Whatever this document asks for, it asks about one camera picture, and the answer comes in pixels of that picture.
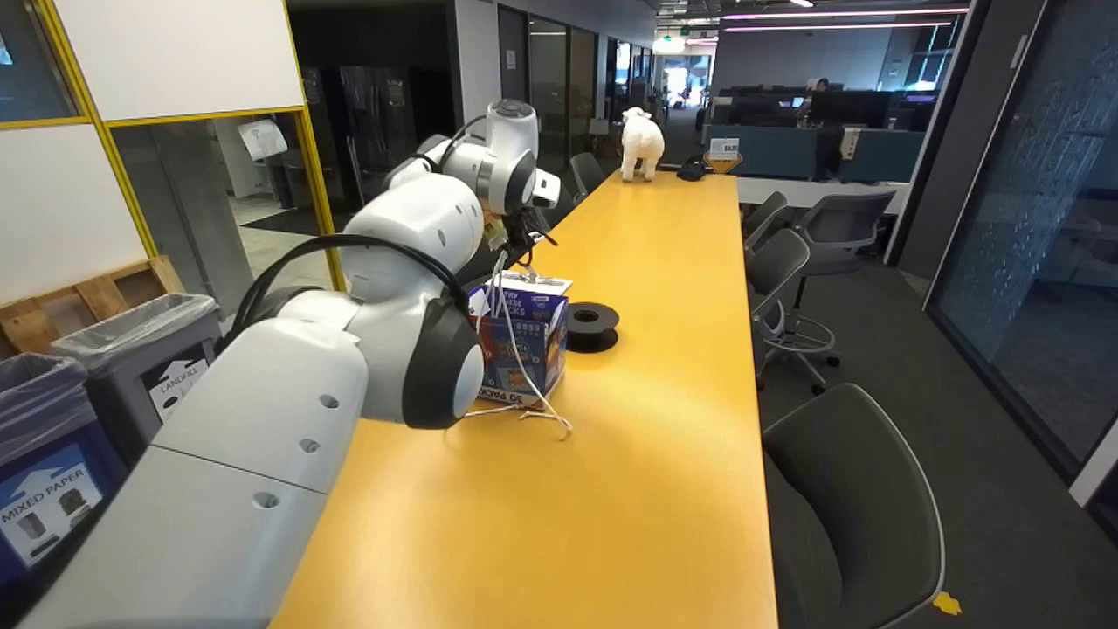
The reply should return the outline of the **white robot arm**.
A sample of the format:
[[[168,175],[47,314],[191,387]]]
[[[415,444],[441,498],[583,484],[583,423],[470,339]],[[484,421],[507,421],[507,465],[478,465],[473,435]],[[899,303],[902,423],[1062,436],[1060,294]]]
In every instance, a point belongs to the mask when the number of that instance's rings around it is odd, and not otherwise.
[[[265,629],[353,431],[449,431],[473,410],[485,362],[460,269],[555,204],[523,103],[421,142],[324,240],[338,289],[247,286],[224,351],[19,629]]]

